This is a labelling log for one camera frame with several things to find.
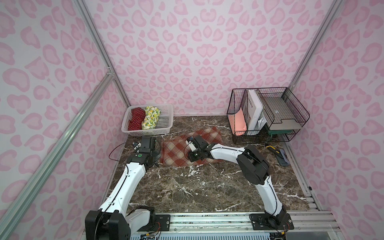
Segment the red plaid skirt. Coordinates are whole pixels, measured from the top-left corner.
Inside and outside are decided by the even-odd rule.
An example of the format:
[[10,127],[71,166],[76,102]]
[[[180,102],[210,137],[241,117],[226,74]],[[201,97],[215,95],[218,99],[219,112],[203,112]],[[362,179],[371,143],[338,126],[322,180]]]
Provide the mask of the red plaid skirt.
[[159,163],[165,167],[188,167],[221,162],[222,160],[213,159],[191,162],[186,158],[187,151],[190,150],[186,144],[187,138],[196,137],[198,135],[200,135],[209,144],[223,143],[222,134],[216,127],[201,129],[196,132],[184,134],[172,140],[162,142],[162,151]]

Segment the white plastic basket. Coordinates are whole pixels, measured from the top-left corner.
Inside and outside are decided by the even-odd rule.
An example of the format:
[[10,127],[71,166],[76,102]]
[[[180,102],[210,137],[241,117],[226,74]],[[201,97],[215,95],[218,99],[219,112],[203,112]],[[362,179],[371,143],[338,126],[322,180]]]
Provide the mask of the white plastic basket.
[[125,112],[121,130],[133,137],[165,135],[173,122],[171,104],[131,106]]

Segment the lemon print skirt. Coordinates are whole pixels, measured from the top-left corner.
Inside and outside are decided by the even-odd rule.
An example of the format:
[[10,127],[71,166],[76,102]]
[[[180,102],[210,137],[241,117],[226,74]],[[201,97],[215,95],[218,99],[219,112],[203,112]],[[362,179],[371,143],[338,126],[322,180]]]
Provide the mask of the lemon print skirt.
[[145,107],[146,117],[142,123],[143,130],[155,129],[162,111],[154,106]]

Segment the red polka dot skirt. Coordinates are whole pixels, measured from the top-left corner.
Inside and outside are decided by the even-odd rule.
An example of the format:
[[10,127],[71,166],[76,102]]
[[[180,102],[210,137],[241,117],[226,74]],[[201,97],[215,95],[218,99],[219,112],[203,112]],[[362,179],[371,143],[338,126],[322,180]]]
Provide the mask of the red polka dot skirt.
[[142,130],[142,123],[146,117],[146,112],[142,108],[134,108],[131,110],[132,117],[129,120],[128,131]]

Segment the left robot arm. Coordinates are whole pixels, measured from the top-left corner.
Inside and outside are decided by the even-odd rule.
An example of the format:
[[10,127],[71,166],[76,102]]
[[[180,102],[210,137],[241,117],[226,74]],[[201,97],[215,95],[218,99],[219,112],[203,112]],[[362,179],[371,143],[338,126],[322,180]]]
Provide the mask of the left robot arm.
[[97,211],[85,219],[87,240],[129,240],[140,229],[161,227],[153,207],[139,207],[128,213],[131,198],[147,170],[157,164],[160,151],[154,137],[142,137],[133,153],[123,161],[124,171],[111,194]]

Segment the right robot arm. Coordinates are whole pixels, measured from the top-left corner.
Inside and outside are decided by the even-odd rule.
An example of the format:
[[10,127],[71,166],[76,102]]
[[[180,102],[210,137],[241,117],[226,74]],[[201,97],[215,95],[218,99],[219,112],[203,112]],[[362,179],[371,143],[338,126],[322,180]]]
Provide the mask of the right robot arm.
[[270,165],[256,147],[229,147],[222,144],[207,143],[202,136],[186,140],[190,148],[187,159],[191,162],[212,159],[238,164],[246,180],[255,185],[261,196],[267,218],[281,222],[287,211],[279,200],[272,184]]

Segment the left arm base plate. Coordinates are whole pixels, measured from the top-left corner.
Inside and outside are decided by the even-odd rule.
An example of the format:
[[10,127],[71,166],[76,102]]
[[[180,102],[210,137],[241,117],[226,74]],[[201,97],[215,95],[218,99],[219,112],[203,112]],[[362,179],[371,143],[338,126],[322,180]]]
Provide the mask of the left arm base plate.
[[171,215],[156,214],[155,208],[141,206],[131,211],[126,216],[126,221],[129,224],[131,233],[156,231],[158,228],[167,232],[170,230]]

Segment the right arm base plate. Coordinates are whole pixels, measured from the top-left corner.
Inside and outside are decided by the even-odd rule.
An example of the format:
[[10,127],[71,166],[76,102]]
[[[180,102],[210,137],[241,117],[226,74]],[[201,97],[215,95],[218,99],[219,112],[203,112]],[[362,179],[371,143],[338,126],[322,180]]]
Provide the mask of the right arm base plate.
[[295,229],[291,216],[285,212],[281,212],[277,217],[268,213],[250,214],[249,219],[253,230],[289,231]]

